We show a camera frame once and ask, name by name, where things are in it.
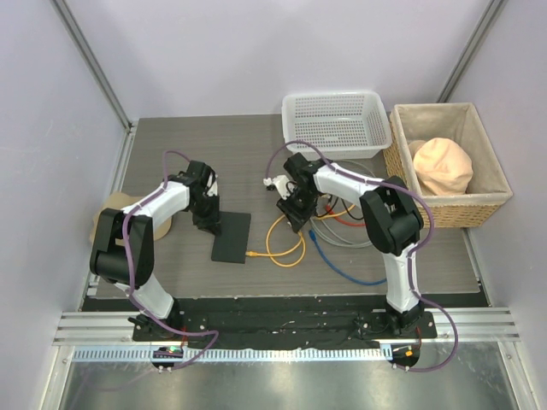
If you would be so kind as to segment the black network switch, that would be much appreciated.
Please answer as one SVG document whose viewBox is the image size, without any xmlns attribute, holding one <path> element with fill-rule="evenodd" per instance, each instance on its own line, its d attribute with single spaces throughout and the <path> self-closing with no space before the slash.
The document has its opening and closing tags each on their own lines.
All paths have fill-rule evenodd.
<svg viewBox="0 0 547 410">
<path fill-rule="evenodd" d="M 244 264 L 250 235 L 251 214 L 221 211 L 221 234 L 215 237 L 211 260 Z"/>
</svg>

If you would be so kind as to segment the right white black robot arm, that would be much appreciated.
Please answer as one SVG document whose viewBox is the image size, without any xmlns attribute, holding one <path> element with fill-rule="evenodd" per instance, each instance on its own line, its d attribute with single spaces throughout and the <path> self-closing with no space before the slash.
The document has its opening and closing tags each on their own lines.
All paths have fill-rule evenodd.
<svg viewBox="0 0 547 410">
<path fill-rule="evenodd" d="M 316 215 L 323 195 L 336 196 L 362 211 L 368 240 L 384 260 L 387 330 L 406 337 L 424 312 L 416 288 L 415 256 L 424 221 L 404 182 L 399 177 L 365 177 L 325 158 L 309 161 L 300 153 L 288 158 L 284 169 L 284 174 L 263 183 L 278 191 L 276 206 L 294 232 Z"/>
</svg>

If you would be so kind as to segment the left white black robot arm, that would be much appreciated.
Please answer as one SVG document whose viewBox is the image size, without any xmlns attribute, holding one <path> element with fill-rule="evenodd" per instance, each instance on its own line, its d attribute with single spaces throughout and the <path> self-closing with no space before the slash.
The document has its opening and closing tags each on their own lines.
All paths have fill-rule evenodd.
<svg viewBox="0 0 547 410">
<path fill-rule="evenodd" d="M 190 212 L 198 230 L 221 234 L 217 174 L 206 163 L 190 161 L 141 200 L 101 211 L 90 258 L 91 272 L 122 290 L 165 341 L 181 333 L 182 316 L 153 273 L 154 234 L 178 212 Z"/>
</svg>

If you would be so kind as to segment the white plastic perforated basket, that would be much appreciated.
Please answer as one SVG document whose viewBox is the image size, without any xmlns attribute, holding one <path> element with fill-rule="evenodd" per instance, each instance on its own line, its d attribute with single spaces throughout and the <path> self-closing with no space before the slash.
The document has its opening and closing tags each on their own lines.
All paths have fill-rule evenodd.
<svg viewBox="0 0 547 410">
<path fill-rule="evenodd" d="M 392 144 L 384 104 L 374 91 L 290 94 L 281 105 L 283 137 L 292 153 L 313 160 L 371 159 Z"/>
</svg>

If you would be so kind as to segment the peach cloth hat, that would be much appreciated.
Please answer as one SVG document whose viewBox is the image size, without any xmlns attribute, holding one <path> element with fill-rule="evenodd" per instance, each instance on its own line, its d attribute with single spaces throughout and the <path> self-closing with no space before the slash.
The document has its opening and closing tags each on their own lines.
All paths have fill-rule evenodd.
<svg viewBox="0 0 547 410">
<path fill-rule="evenodd" d="M 462 147 L 448 138 L 416 140 L 409 144 L 412 165 L 421 190 L 428 196 L 459 196 L 473 177 L 473 164 Z"/>
</svg>

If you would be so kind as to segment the wicker basket with liner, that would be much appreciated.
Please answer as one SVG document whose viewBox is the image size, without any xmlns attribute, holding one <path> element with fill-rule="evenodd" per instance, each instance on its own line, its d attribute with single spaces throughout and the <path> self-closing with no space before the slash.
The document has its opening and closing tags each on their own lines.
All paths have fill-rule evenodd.
<svg viewBox="0 0 547 410">
<path fill-rule="evenodd" d="M 423 199 L 437 228 L 482 226 L 512 197 L 472 103 L 397 104 L 390 123 L 387 172 Z"/>
</svg>

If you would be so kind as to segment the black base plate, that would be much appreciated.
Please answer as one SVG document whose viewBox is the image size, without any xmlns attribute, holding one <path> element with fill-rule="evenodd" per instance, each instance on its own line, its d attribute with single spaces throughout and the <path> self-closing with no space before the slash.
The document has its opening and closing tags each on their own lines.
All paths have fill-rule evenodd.
<svg viewBox="0 0 547 410">
<path fill-rule="evenodd" d="M 490 306 L 484 292 L 427 294 L 426 299 L 445 309 L 487 308 Z M 255 315 L 257 323 L 282 325 L 311 313 L 312 316 L 329 316 L 331 313 L 381 313 L 385 312 L 384 295 L 364 296 L 268 296 L 268 297 L 200 297 L 179 298 L 180 311 L 185 314 L 204 313 L 212 318 L 213 313 L 228 313 L 241 316 Z M 82 311 L 87 313 L 136 312 L 137 308 L 126 298 L 98 298 L 87 296 Z"/>
</svg>

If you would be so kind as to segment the aluminium rail frame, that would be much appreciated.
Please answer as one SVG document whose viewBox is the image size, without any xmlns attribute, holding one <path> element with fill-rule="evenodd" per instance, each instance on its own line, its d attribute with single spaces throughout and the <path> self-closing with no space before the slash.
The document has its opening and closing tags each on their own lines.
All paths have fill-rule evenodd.
<svg viewBox="0 0 547 410">
<path fill-rule="evenodd" d="M 250 314 L 183 314 L 197 337 L 138 339 L 131 311 L 64 313 L 40 407 L 542 407 L 505 307 L 428 309 L 398 336 L 382 312 L 305 313 L 283 328 Z"/>
</svg>

